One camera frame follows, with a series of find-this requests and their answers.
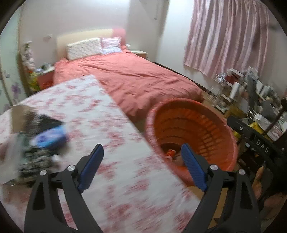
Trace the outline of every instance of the pink curtain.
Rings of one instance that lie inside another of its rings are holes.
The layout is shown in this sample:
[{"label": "pink curtain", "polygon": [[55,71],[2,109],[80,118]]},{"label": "pink curtain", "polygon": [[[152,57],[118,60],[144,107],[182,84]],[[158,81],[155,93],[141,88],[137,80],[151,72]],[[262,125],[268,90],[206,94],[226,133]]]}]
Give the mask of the pink curtain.
[{"label": "pink curtain", "polygon": [[209,77],[248,66],[261,74],[268,25],[268,9],[257,1],[194,0],[184,64]]}]

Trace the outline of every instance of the baseboard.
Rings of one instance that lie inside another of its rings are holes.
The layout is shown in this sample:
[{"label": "baseboard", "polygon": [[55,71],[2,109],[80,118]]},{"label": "baseboard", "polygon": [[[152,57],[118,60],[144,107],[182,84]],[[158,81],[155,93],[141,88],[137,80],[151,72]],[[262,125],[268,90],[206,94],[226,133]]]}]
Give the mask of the baseboard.
[{"label": "baseboard", "polygon": [[[161,67],[163,67],[163,68],[166,68],[166,69],[168,69],[168,70],[170,70],[170,71],[172,71],[172,72],[175,72],[176,74],[179,74],[179,75],[181,75],[181,76],[183,76],[183,77],[186,77],[186,76],[184,76],[183,74],[181,74],[181,73],[179,73],[179,72],[176,72],[175,70],[172,70],[172,69],[170,69],[170,68],[168,68],[168,67],[166,67],[166,66],[164,66],[164,65],[162,65],[162,64],[160,64],[160,63],[157,63],[157,62],[154,62],[154,64],[157,64],[157,65],[159,65],[159,66],[161,66]],[[201,86],[200,84],[198,84],[197,82],[194,82],[201,90],[203,90],[203,91],[207,91],[207,89],[205,88],[205,87],[203,87],[203,86]]]}]

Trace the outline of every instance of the basket rim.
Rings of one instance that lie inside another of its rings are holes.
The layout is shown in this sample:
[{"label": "basket rim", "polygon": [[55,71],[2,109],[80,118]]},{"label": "basket rim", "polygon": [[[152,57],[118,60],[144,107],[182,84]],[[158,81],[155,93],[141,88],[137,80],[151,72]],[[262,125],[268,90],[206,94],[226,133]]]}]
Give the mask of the basket rim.
[{"label": "basket rim", "polygon": [[237,143],[235,141],[235,138],[233,136],[232,130],[231,128],[227,125],[226,120],[224,120],[222,117],[218,116],[215,112],[213,112],[209,107],[205,106],[204,104],[195,101],[195,100],[191,100],[191,99],[187,99],[187,98],[169,98],[166,100],[163,100],[157,104],[155,104],[149,111],[147,118],[146,118],[146,138],[148,140],[148,142],[152,145],[152,147],[155,149],[156,153],[161,155],[162,158],[165,157],[161,147],[158,145],[157,143],[157,139],[155,137],[155,130],[154,130],[154,121],[155,121],[155,117],[156,114],[158,112],[158,110],[160,108],[162,108],[164,105],[170,103],[170,102],[177,102],[177,101],[185,101],[185,102],[190,102],[193,104],[198,104],[203,106],[204,108],[206,108],[208,111],[211,112],[212,115],[214,115],[218,120],[220,120],[223,123],[223,126],[227,129],[228,134],[231,138],[232,141],[232,148],[233,148],[233,153],[232,153],[232,159],[230,160],[230,164],[228,166],[228,168],[226,169],[226,171],[231,172],[233,171],[233,168],[235,167],[235,164],[237,162]]}]

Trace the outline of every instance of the pink headboard corner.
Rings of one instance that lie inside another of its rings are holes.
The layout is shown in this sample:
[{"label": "pink headboard corner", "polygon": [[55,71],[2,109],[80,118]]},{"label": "pink headboard corner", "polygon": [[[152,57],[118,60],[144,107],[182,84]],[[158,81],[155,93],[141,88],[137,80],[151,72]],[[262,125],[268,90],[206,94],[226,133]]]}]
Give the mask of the pink headboard corner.
[{"label": "pink headboard corner", "polygon": [[124,28],[113,28],[113,35],[111,37],[121,37],[122,38],[122,44],[121,45],[125,45],[126,44],[126,32]]}]

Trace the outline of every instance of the pink pillow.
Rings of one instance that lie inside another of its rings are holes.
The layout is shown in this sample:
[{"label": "pink pillow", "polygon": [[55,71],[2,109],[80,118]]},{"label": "pink pillow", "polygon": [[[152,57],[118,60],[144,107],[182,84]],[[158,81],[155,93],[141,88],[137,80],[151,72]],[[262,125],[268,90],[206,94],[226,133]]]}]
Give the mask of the pink pillow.
[{"label": "pink pillow", "polygon": [[110,54],[110,53],[120,53],[121,49],[121,38],[103,38],[101,37],[102,43],[102,54]]}]

